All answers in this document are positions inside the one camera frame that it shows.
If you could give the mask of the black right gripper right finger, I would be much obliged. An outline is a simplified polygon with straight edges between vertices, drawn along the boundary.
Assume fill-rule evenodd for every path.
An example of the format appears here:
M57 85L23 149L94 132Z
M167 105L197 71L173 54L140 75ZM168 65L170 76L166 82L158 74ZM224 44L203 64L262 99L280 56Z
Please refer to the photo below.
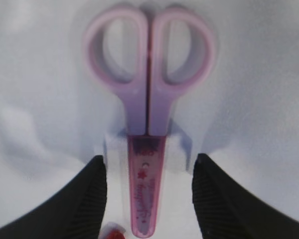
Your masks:
M194 164L192 202L204 239L299 239L299 222L243 188L207 154Z

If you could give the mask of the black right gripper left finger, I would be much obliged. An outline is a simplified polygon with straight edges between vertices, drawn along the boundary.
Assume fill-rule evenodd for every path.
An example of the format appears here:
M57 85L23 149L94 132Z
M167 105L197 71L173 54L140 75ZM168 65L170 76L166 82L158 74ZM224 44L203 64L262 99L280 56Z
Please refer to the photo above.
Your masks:
M50 199L1 227L0 239L96 239L106 203L106 167L98 155Z

